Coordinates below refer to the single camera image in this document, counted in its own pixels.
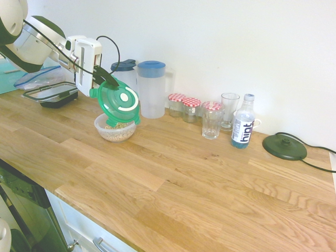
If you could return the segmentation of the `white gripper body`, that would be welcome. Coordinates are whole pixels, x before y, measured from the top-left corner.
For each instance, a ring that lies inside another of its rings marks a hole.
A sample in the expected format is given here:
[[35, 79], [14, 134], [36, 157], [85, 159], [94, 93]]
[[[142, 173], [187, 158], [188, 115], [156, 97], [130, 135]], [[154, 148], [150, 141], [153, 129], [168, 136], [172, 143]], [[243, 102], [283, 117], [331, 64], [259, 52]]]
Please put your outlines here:
[[92, 38], [79, 38], [75, 42], [74, 55], [76, 62], [76, 86], [85, 96], [90, 96], [93, 88], [94, 66], [100, 63], [102, 46], [100, 42]]

